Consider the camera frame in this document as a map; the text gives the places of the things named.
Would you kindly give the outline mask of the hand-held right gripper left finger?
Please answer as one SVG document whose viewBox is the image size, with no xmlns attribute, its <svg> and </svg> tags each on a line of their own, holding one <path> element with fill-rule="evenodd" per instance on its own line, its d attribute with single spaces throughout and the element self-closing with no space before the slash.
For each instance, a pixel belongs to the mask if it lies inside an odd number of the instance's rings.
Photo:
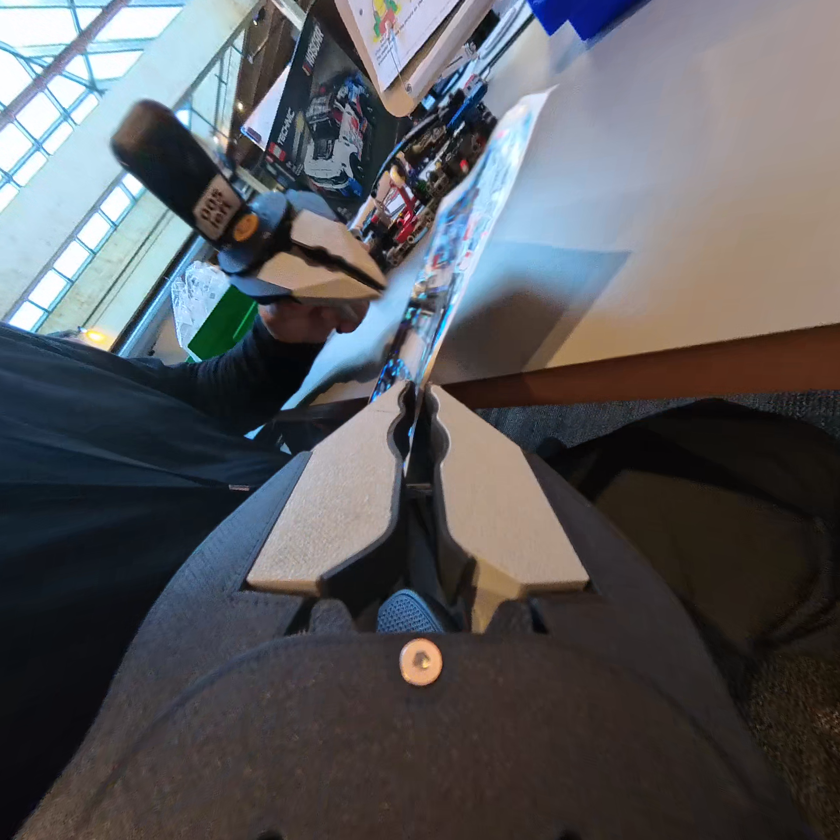
<svg viewBox="0 0 840 840">
<path fill-rule="evenodd" d="M 381 596 L 404 566 L 403 463 L 413 384 L 396 385 L 319 443 L 246 577 L 259 592 Z"/>
</svg>

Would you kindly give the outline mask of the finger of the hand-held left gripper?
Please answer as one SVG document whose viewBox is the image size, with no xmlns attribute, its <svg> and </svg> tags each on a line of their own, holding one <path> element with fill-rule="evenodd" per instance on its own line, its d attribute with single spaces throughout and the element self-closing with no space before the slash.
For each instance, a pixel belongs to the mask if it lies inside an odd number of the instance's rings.
<svg viewBox="0 0 840 840">
<path fill-rule="evenodd" d="M 314 212 L 296 212 L 290 223 L 290 242 L 316 265 L 383 291 L 387 278 L 369 251 L 340 222 Z"/>
<path fill-rule="evenodd" d="M 339 306 L 378 299 L 386 277 L 377 270 L 367 274 L 342 264 L 325 266 L 291 253 L 279 253 L 255 274 L 255 300 L 268 303 L 282 298 L 311 305 Z"/>
</svg>

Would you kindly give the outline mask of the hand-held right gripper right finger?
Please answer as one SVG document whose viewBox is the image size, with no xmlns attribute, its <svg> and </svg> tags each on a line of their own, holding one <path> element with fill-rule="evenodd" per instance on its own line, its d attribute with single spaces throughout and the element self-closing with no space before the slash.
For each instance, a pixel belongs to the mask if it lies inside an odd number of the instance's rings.
<svg viewBox="0 0 840 840">
<path fill-rule="evenodd" d="M 426 389 L 440 584 L 469 630 L 504 602 L 581 592 L 583 563 L 519 446 L 437 385 Z"/>
</svg>

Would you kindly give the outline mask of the holographic sticker sheet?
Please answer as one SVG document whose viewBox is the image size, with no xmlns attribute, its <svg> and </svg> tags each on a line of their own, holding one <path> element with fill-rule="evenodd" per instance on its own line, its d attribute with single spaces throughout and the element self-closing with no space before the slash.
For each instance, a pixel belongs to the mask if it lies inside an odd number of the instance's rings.
<svg viewBox="0 0 840 840">
<path fill-rule="evenodd" d="M 429 248 L 370 403 L 393 392 L 403 408 L 397 454 L 408 471 L 417 419 L 445 336 L 518 178 L 533 131 L 555 87 L 522 97 L 499 121 L 485 152 L 438 209 Z"/>
</svg>

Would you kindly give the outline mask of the person's left forearm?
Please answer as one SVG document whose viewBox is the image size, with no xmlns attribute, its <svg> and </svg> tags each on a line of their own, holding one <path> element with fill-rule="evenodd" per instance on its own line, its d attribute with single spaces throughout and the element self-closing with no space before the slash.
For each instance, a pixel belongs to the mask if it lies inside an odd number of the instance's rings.
<svg viewBox="0 0 840 840">
<path fill-rule="evenodd" d="M 184 403 L 233 434 L 267 423 L 298 390 L 323 344 L 282 343 L 256 316 L 227 352 L 197 363 L 128 359 L 137 382 Z"/>
</svg>

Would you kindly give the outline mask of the person's left hand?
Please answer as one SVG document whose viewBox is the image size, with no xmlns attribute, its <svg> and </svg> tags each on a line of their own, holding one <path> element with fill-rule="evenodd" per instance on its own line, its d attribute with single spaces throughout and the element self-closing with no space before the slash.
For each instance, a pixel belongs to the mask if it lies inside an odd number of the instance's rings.
<svg viewBox="0 0 840 840">
<path fill-rule="evenodd" d="M 339 307 L 315 306 L 284 298 L 258 305 L 268 333 L 282 343 L 323 344 L 334 333 L 352 333 L 361 325 L 369 303 L 357 301 Z"/>
</svg>

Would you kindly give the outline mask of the green plastic bin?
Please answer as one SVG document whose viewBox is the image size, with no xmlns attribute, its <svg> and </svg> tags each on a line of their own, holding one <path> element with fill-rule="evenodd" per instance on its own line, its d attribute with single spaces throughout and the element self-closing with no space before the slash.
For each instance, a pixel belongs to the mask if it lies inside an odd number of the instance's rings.
<svg viewBox="0 0 840 840">
<path fill-rule="evenodd" d="M 208 361 L 234 348 L 250 330 L 257 313 L 255 300 L 229 287 L 187 344 L 191 362 Z"/>
</svg>

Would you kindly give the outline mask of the clear plastic bags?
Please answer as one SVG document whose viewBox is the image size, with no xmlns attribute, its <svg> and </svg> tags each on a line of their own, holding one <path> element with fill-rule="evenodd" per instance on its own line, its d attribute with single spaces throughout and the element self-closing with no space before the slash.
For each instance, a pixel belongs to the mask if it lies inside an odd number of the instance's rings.
<svg viewBox="0 0 840 840">
<path fill-rule="evenodd" d="M 217 265 L 193 261 L 171 286 L 177 329 L 197 330 L 227 290 L 227 276 Z"/>
</svg>

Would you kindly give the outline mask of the whiteboard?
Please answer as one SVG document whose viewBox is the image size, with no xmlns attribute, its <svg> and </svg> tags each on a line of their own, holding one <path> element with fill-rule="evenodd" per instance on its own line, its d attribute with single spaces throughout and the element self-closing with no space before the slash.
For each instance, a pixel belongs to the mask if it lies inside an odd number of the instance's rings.
<svg viewBox="0 0 840 840">
<path fill-rule="evenodd" d="M 274 125 L 280 100 L 286 86 L 291 64 L 288 64 L 268 89 L 265 96 L 253 107 L 241 126 L 240 132 L 261 151 L 266 150 Z"/>
</svg>

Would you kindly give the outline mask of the partly built toy car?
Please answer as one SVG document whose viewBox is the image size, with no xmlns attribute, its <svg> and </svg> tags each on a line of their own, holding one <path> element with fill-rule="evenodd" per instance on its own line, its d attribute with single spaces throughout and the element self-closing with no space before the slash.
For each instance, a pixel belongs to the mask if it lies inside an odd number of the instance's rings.
<svg viewBox="0 0 840 840">
<path fill-rule="evenodd" d="M 472 75 L 436 101 L 381 165 L 349 230 L 383 271 L 403 262 L 483 155 L 497 125 L 487 90 L 487 79 Z"/>
</svg>

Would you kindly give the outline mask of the black toy car box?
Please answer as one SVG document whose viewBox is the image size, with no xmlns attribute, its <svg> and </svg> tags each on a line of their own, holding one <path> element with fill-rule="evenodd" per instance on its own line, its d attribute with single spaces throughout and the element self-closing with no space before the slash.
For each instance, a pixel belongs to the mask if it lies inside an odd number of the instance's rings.
<svg viewBox="0 0 840 840">
<path fill-rule="evenodd" d="M 403 123 L 311 11 L 288 66 L 261 168 L 281 187 L 319 194 L 349 218 L 368 196 Z"/>
</svg>

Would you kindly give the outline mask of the grey mesh shoe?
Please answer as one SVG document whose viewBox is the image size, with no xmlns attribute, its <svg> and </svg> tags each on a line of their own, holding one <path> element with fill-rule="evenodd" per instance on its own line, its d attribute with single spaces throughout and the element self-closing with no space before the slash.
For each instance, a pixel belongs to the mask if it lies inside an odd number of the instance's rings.
<svg viewBox="0 0 840 840">
<path fill-rule="evenodd" d="M 411 589 L 390 595 L 378 609 L 375 632 L 378 634 L 449 634 L 457 630 L 447 611 L 434 600 Z"/>
</svg>

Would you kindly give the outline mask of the person's leg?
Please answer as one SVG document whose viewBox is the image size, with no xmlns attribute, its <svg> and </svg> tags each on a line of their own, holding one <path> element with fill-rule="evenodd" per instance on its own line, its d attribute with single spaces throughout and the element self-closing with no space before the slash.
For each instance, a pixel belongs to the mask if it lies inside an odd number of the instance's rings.
<svg viewBox="0 0 840 840">
<path fill-rule="evenodd" d="M 838 655 L 839 449 L 799 418 L 709 399 L 537 453 L 731 651 Z"/>
</svg>

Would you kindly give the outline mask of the printed instruction sheet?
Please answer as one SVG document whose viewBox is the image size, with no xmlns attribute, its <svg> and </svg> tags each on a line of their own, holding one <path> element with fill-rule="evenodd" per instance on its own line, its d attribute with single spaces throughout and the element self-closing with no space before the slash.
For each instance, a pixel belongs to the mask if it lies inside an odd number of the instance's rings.
<svg viewBox="0 0 840 840">
<path fill-rule="evenodd" d="M 380 88 L 388 88 L 458 1 L 349 1 L 351 17 L 372 59 Z"/>
</svg>

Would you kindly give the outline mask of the blue plastic bin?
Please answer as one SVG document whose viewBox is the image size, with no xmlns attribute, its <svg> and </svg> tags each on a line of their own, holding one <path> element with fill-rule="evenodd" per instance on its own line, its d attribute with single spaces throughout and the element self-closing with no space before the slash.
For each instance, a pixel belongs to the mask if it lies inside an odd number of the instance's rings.
<svg viewBox="0 0 840 840">
<path fill-rule="evenodd" d="M 569 23 L 578 37 L 588 41 L 648 1 L 527 1 L 546 35 Z"/>
</svg>

